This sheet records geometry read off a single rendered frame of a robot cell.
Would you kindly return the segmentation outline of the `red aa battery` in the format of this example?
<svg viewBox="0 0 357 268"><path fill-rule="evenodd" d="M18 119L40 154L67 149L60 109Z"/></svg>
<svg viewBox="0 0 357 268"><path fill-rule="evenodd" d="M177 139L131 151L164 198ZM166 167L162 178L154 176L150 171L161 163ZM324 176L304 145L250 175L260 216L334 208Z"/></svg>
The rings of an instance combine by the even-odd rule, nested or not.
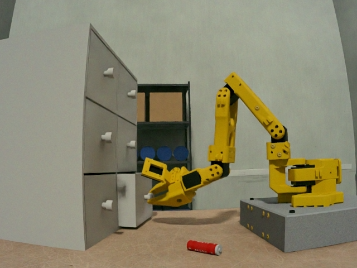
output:
<svg viewBox="0 0 357 268"><path fill-rule="evenodd" d="M222 245L189 240L187 243L187 249L191 251L220 255L222 252Z"/></svg>

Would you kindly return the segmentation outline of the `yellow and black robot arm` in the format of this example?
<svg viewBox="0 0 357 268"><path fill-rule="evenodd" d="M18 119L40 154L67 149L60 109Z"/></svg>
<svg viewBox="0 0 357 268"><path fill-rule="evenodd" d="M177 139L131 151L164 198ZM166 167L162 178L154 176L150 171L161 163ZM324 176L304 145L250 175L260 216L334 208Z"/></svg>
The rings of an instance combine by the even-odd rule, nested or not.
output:
<svg viewBox="0 0 357 268"><path fill-rule="evenodd" d="M336 191L338 160L291 159L285 126L277 122L274 114L235 72L224 82L226 85L216 95L214 145L209 145L208 149L211 165L180 175L184 191L202 188L230 174L229 164L235 163L235 133L240 98L271 135L271 142L266 142L269 187L278 194L278 203L291 203L294 208L328 207L343 203L344 193ZM292 165L295 167L288 169L288 181L293 186L289 186L286 184L285 168Z"/></svg>

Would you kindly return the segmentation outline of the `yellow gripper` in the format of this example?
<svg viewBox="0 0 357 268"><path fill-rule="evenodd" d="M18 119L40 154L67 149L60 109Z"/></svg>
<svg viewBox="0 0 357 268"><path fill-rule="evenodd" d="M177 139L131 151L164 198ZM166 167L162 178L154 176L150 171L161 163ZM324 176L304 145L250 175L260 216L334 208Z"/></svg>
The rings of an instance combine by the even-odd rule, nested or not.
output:
<svg viewBox="0 0 357 268"><path fill-rule="evenodd" d="M154 193L155 195L168 190L168 192L163 195L149 199L147 203L179 207L192 202L192 198L196 195L195 191L197 191L197 189L185 192L180 179L180 175L187 172L189 171L185 167L181 169L176 167L169 172L166 164L146 158L141 176L160 182L155 185L149 193Z"/></svg>

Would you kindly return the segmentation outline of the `grey chest of drawers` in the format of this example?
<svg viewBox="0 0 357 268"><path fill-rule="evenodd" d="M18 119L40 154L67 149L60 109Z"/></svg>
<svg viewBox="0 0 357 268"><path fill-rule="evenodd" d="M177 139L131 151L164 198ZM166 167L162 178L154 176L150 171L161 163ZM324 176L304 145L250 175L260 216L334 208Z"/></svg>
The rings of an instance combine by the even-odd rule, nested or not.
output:
<svg viewBox="0 0 357 268"><path fill-rule="evenodd" d="M86 92L91 30L118 60L117 110ZM86 251L118 222L119 63L91 23L0 40L0 239ZM85 99L116 115L116 169L84 169ZM130 171L130 172L127 172ZM86 245L84 174L114 174L117 228Z"/></svg>

